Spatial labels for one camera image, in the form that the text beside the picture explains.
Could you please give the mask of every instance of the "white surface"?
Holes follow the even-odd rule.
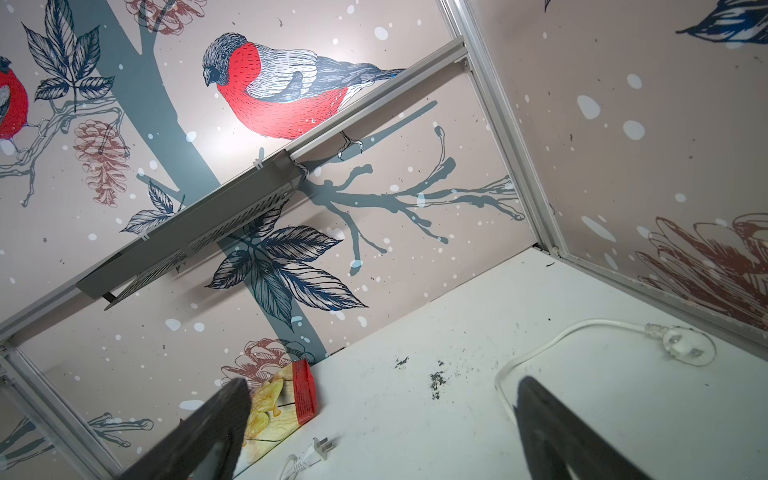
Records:
[[[684,325],[526,250],[314,366],[320,414],[238,480],[273,478],[313,436],[338,446],[299,480],[529,478],[494,374],[592,317]],[[768,364],[714,342],[717,358],[697,368],[639,333],[592,327],[516,369],[506,392],[535,376],[655,480],[765,478]],[[429,375],[441,371],[432,399]]]

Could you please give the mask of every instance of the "bird's beak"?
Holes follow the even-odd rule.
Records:
[[[203,78],[207,87],[212,83],[216,83],[216,80],[219,79],[219,71],[214,67],[206,67],[203,69]]]

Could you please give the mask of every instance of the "bird illustration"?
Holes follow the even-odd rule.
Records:
[[[203,56],[205,85],[217,84],[235,116],[258,134],[287,140],[327,120],[363,88],[401,71],[310,50],[276,50],[237,33],[221,35]],[[362,142],[344,138],[344,148],[358,144],[362,151]]]
[[[13,142],[12,137],[27,123],[29,98],[10,65],[10,60],[0,57],[0,140]]]

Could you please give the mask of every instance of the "leaf illustration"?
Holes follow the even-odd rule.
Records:
[[[66,78],[67,69],[58,60],[51,41],[39,33],[30,30],[27,28],[27,25],[22,24],[22,26],[27,32],[27,44],[35,63],[55,77]]]
[[[269,260],[256,259],[256,268],[250,271],[250,288],[253,298],[261,305],[264,312],[284,322],[291,330],[290,322],[291,295],[277,276]]]
[[[245,276],[253,267],[253,259],[248,250],[235,250],[221,262],[210,281],[208,288],[229,288],[245,280]]]
[[[53,100],[61,98],[69,91],[69,85],[63,78],[46,78],[35,91],[35,100]]]
[[[88,77],[84,78],[78,87],[80,94],[88,100],[96,100],[104,97],[112,88],[114,77]]]
[[[157,225],[160,225],[165,220],[168,220],[171,215],[158,212],[157,210],[142,210],[138,214],[131,217],[131,221],[125,226],[121,232],[131,233],[143,233]]]
[[[275,230],[261,242],[260,247],[276,258],[311,262],[338,242],[312,227],[301,225]]]
[[[67,68],[74,56],[76,37],[72,31],[72,10],[67,0],[48,0],[45,6],[45,34],[53,45],[59,64]]]
[[[719,0],[714,11],[699,23],[677,33],[702,40],[768,44],[766,0]]]
[[[352,292],[330,273],[306,263],[277,259],[273,262],[283,284],[293,298],[322,310],[343,310],[363,305]]]
[[[72,73],[74,79],[82,80],[96,68],[96,62],[101,57],[101,47],[98,44],[98,27],[80,35],[74,47],[72,58]]]
[[[149,182],[149,198],[152,200],[154,207],[164,214],[170,215],[174,212],[174,204],[170,201],[170,197],[160,190],[157,185],[153,184],[152,180]]]
[[[277,219],[280,218],[280,214],[283,212],[283,207],[288,203],[288,199],[283,200],[275,207],[270,208],[263,214],[256,217],[255,220],[249,222],[244,231],[248,237],[264,238],[270,234],[272,229],[277,223]]]

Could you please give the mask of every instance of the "bird's red breast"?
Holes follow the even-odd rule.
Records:
[[[13,70],[9,69],[7,74],[0,72],[0,88],[8,85],[11,89],[11,104],[8,106],[8,113],[0,123],[0,139],[8,140],[18,133],[27,123],[27,112],[29,111],[29,98],[24,85],[16,78]]]
[[[290,103],[261,101],[246,92],[260,73],[256,45],[246,43],[230,57],[229,83],[218,88],[237,118],[249,129],[267,137],[297,139],[339,111],[346,95],[346,88],[338,88]]]

